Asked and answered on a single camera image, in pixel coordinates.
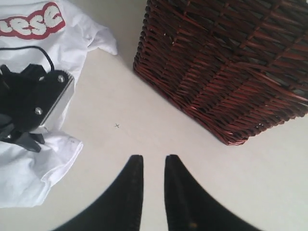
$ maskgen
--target brown wicker basket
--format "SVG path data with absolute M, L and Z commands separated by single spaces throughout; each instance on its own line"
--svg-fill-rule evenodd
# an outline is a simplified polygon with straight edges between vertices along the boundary
M 308 112 L 304 0 L 148 0 L 134 70 L 225 144 Z

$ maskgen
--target white floor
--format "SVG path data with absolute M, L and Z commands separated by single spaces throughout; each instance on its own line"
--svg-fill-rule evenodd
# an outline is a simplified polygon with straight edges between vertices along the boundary
M 89 54 L 64 125 L 84 149 L 42 206 L 0 210 L 1 231 L 48 231 L 68 221 L 110 185 L 132 154 L 144 156 L 142 231 L 167 231 L 168 154 L 178 154 L 213 197 L 258 228 L 308 230 L 308 116 L 243 146 L 225 146 L 133 74 L 146 0 L 74 2 L 112 29 L 119 55 Z

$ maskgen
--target beige floor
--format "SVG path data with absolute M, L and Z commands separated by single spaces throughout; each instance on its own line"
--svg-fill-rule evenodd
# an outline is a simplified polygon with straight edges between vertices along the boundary
M 225 146 L 132 73 L 146 0 L 75 2 L 112 29 L 119 55 L 89 54 L 64 125 L 84 141 L 84 149 L 42 206 L 0 210 L 1 231 L 61 225 L 92 203 L 132 154 L 144 156 L 142 231 L 167 231 L 167 154 L 178 154 L 210 194 L 257 227 L 308 230 L 308 117 L 272 128 L 243 146 Z

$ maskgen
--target black cable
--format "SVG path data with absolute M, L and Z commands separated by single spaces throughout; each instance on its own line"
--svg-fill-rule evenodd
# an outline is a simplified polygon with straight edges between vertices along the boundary
M 53 62 L 52 62 L 51 58 L 49 57 L 47 52 L 43 48 L 41 48 L 41 47 L 38 47 L 38 46 L 25 46 L 25 47 L 14 47 L 14 48 L 2 47 L 2 48 L 0 48 L 0 51 L 15 51 L 15 50 L 30 49 L 30 48 L 34 48 L 34 49 L 40 50 L 45 55 L 46 59 L 48 60 L 48 62 L 50 64 L 50 67 L 51 67 L 51 71 L 54 71 L 54 65 L 53 65 Z

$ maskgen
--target white t-shirt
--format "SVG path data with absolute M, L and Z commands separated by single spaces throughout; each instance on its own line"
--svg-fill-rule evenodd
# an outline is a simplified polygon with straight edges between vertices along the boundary
M 117 54 L 110 30 L 66 0 L 1 0 L 0 9 L 0 48 L 40 46 L 55 69 L 72 74 L 75 83 L 88 51 L 100 48 Z M 30 63 L 50 71 L 48 61 L 38 50 L 0 51 L 0 65 L 7 65 L 11 71 L 21 72 Z M 82 142 L 57 131 L 66 111 L 67 107 L 55 132 L 45 135 L 46 145 L 39 154 L 0 142 L 0 207 L 42 204 L 50 187 L 71 167 Z

